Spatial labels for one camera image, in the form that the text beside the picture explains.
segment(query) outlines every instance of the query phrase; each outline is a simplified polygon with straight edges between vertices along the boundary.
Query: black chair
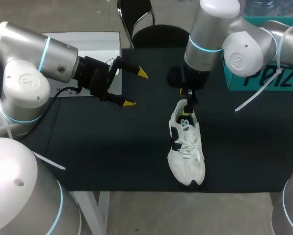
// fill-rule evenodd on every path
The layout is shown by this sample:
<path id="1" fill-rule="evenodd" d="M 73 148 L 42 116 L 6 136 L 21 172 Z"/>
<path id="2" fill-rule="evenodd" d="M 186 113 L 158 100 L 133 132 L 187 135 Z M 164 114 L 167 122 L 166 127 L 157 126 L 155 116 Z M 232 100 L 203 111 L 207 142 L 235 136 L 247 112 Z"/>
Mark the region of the black chair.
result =
<path id="1" fill-rule="evenodd" d="M 155 25 L 155 15 L 150 0 L 118 0 L 117 9 L 131 48 L 186 48 L 190 34 L 176 26 Z M 149 13 L 152 14 L 153 25 L 133 36 L 136 24 Z"/>

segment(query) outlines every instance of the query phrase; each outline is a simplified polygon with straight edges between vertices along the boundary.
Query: table leg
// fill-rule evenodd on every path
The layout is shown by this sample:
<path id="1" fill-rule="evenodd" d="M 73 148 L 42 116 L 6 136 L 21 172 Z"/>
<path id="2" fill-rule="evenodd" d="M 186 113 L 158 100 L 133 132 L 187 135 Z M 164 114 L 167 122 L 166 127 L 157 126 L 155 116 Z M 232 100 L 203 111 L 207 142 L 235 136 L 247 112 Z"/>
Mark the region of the table leg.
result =
<path id="1" fill-rule="evenodd" d="M 92 192 L 73 192 L 81 211 L 94 235 L 107 235 L 107 226 Z"/>
<path id="2" fill-rule="evenodd" d="M 103 222 L 106 227 L 107 227 L 107 219 L 108 219 L 109 196 L 110 196 L 109 191 L 99 192 L 98 208 L 101 211 Z"/>

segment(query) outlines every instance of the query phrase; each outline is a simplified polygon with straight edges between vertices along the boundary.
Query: black shoe stripe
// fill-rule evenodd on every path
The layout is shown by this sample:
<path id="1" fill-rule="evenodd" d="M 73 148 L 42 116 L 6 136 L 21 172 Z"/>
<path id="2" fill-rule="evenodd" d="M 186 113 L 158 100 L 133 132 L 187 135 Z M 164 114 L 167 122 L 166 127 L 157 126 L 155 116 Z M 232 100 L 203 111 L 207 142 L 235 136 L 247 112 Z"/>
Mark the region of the black shoe stripe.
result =
<path id="1" fill-rule="evenodd" d="M 182 144 L 181 143 L 175 143 L 179 139 L 178 130 L 176 127 L 171 127 L 171 149 L 174 151 L 179 151 L 181 149 Z"/>

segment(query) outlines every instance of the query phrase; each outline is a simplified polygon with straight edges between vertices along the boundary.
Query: shoe tongue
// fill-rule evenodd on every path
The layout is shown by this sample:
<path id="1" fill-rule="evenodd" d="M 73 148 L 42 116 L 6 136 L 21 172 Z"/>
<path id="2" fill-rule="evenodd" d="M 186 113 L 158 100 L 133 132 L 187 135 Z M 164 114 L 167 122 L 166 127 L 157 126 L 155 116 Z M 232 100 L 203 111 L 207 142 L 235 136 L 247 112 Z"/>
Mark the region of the shoe tongue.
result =
<path id="1" fill-rule="evenodd" d="M 184 140 L 192 142 L 195 139 L 195 127 L 192 125 L 186 125 L 183 127 Z"/>

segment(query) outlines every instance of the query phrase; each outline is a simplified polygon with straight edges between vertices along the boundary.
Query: teal box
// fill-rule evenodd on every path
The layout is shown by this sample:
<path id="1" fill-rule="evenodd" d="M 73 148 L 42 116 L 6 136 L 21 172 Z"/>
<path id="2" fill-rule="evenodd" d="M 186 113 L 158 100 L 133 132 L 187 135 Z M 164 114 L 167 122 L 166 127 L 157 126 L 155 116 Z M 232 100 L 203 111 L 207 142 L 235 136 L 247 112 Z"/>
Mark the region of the teal box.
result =
<path id="1" fill-rule="evenodd" d="M 284 24 L 293 25 L 293 17 L 244 17 L 248 22 L 256 26 L 260 26 L 263 22 L 273 20 Z M 265 66 L 253 76 L 239 77 L 234 75 L 226 66 L 224 58 L 223 66 L 225 70 L 225 79 L 230 91 L 257 91 L 259 90 L 277 69 L 276 63 Z M 267 91 L 293 91 L 293 70 L 283 69 L 267 87 Z"/>

